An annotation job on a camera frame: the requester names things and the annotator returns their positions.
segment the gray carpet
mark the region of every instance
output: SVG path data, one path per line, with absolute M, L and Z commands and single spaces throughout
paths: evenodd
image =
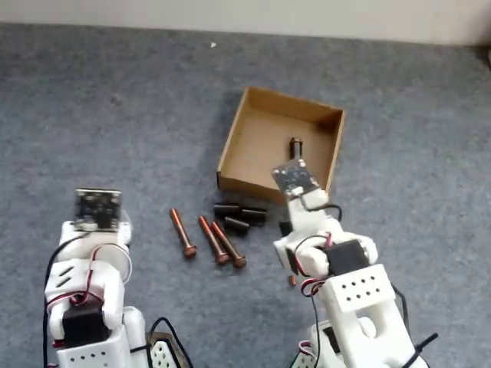
M 216 48 L 210 48 L 210 42 Z M 468 48 L 184 31 L 0 26 L 0 354 L 41 365 L 42 277 L 77 186 L 124 192 L 127 303 L 174 323 L 196 367 L 285 367 L 313 323 L 272 241 L 218 269 L 196 218 L 248 85 L 348 112 L 332 196 L 409 300 L 432 367 L 491 360 L 491 73 Z M 168 210 L 199 246 L 182 259 Z

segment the white wall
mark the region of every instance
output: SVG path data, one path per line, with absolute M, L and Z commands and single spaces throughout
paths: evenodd
M 0 21 L 483 44 L 491 0 L 0 0 Z

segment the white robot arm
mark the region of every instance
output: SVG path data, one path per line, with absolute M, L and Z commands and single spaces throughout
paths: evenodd
M 48 330 L 60 368 L 181 366 L 170 342 L 150 352 L 143 315 L 124 306 L 132 227 L 119 215 L 120 192 L 77 190 L 76 220 L 63 224 L 45 281 L 43 368 L 55 366 L 47 364 Z
M 397 309 L 384 266 L 376 264 L 373 240 L 345 232 L 327 215 L 328 195 L 303 160 L 280 166 L 273 177 L 287 197 L 292 223 L 292 232 L 274 242 L 278 256 L 285 268 L 309 278 L 302 293 L 318 294 L 329 317 L 310 329 L 307 343 L 315 352 L 308 360 L 311 366 L 427 368 Z M 314 286 L 306 294 L 308 285 Z M 305 357 L 299 354 L 298 360 Z

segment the black cable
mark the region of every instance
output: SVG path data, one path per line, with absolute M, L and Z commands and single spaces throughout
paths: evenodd
M 181 344 L 181 341 L 179 340 L 179 337 L 177 336 L 176 330 L 174 330 L 173 325 L 169 322 L 169 320 L 167 318 L 160 317 L 160 318 L 157 318 L 157 320 L 155 322 L 153 322 L 153 325 L 150 328 L 150 332 L 148 333 L 147 344 L 150 345 L 150 337 L 153 335 L 153 333 L 155 332 L 155 329 L 160 324 L 160 322 L 165 322 L 167 324 L 170 332 L 172 333 L 174 339 L 177 342 L 177 345 L 179 345 L 181 352 L 183 353 L 184 357 L 186 358 L 186 362 L 187 362 L 189 368 L 193 368 L 193 363 L 191 362 L 191 359 L 189 358 L 189 355 L 187 354 L 186 349 L 184 349 L 184 346 Z
M 320 235 L 320 234 L 314 234 L 314 235 L 309 235 L 307 238 L 303 238 L 302 241 L 300 241 L 297 246 L 295 247 L 295 250 L 293 251 L 293 255 L 296 256 L 297 250 L 300 248 L 302 244 L 304 244 L 307 240 L 312 239 L 312 238 L 323 238 L 326 241 L 329 240 L 329 238 L 325 235 Z
M 410 366 L 413 365 L 413 363 L 416 361 L 416 359 L 419 357 L 423 349 L 425 348 L 426 345 L 429 343 L 433 342 L 435 339 L 438 338 L 438 333 L 432 334 L 430 337 L 425 339 L 422 343 L 419 343 L 414 347 L 414 354 L 413 356 L 407 361 L 406 364 L 404 364 L 401 368 L 410 368 Z
M 410 335 L 410 330 L 409 330 L 409 310 L 407 309 L 407 301 L 406 297 L 402 292 L 396 288 L 396 286 L 392 283 L 392 288 L 394 289 L 394 292 L 396 295 L 400 298 L 400 302 L 402 303 L 402 320 L 404 321 L 404 326 L 406 326 L 407 333 Z
M 325 203 L 324 205 L 318 205 L 317 207 L 307 207 L 307 203 L 305 203 L 304 196 L 300 196 L 300 203 L 302 207 L 307 212 L 316 212 L 321 211 L 322 209 L 337 209 L 338 210 L 338 221 L 341 222 L 343 219 L 343 209 L 340 205 L 335 205 L 334 203 Z
M 315 328 L 317 329 L 317 359 L 315 360 L 315 365 L 314 368 L 317 368 L 317 365 L 319 364 L 319 360 L 321 359 L 321 331 L 319 330 L 319 316 L 317 313 L 317 307 L 315 306 L 315 300 L 314 297 L 311 297 L 312 300 L 312 307 L 314 308 L 314 314 L 315 314 Z
M 85 232 L 82 235 L 76 236 L 72 239 L 68 239 L 64 243 L 61 243 L 58 248 L 55 249 L 51 257 L 49 258 L 48 266 L 46 267 L 46 275 L 44 276 L 44 289 L 46 289 L 46 285 L 48 284 L 48 279 L 49 275 L 51 274 L 51 269 L 53 268 L 54 260 L 56 257 L 69 245 L 70 243 L 86 238 L 89 236 L 91 232 Z M 46 297 L 44 297 L 44 314 L 43 314 L 43 368 L 46 368 L 48 366 L 48 301 L 46 300 Z

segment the circuit board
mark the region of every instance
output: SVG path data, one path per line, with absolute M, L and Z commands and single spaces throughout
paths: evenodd
M 74 225 L 85 230 L 116 232 L 121 214 L 121 191 L 78 188 L 75 190 Z
M 307 170 L 303 159 L 292 159 L 272 170 L 279 189 L 289 198 L 303 196 L 319 188 L 317 180 Z

